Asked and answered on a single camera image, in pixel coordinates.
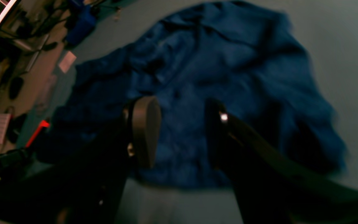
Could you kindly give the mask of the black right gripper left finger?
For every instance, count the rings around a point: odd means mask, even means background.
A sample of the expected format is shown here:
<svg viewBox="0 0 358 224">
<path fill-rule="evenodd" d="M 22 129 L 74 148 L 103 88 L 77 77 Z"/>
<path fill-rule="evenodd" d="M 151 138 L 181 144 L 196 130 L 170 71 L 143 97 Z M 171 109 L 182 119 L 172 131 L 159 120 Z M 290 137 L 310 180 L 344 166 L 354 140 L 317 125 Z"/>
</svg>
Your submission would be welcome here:
<svg viewBox="0 0 358 224">
<path fill-rule="evenodd" d="M 131 167 L 152 168 L 161 126 L 156 96 L 129 102 L 66 161 L 0 187 L 0 220 L 14 224 L 113 223 Z"/>
</svg>

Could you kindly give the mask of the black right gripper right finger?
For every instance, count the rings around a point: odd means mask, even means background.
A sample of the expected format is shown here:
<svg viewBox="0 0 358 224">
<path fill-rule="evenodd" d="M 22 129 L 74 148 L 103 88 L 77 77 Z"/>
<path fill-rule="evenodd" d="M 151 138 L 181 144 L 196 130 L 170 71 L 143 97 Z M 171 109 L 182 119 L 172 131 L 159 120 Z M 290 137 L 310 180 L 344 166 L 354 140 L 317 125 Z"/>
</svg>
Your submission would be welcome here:
<svg viewBox="0 0 358 224">
<path fill-rule="evenodd" d="M 358 224 L 358 190 L 281 156 L 213 98 L 205 132 L 210 163 L 230 179 L 244 224 Z"/>
</svg>

